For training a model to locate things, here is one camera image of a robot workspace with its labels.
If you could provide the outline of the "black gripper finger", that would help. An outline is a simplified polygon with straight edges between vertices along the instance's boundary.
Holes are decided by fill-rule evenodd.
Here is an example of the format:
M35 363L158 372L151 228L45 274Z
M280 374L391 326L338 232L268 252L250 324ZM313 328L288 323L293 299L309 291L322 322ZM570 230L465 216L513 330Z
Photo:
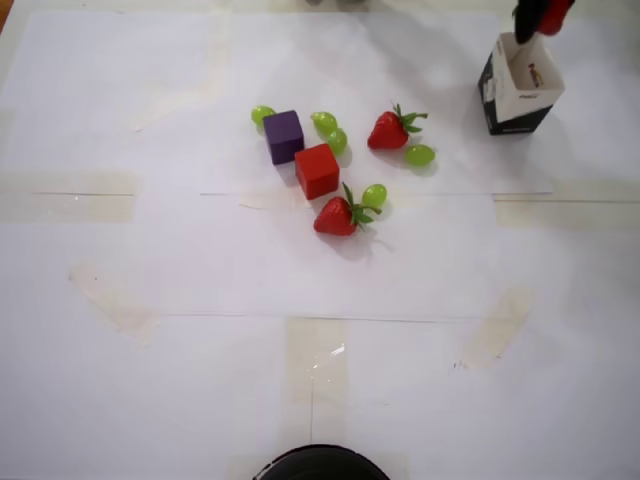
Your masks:
M514 36L518 44L526 44L537 32L547 10L549 0L518 0L513 10Z

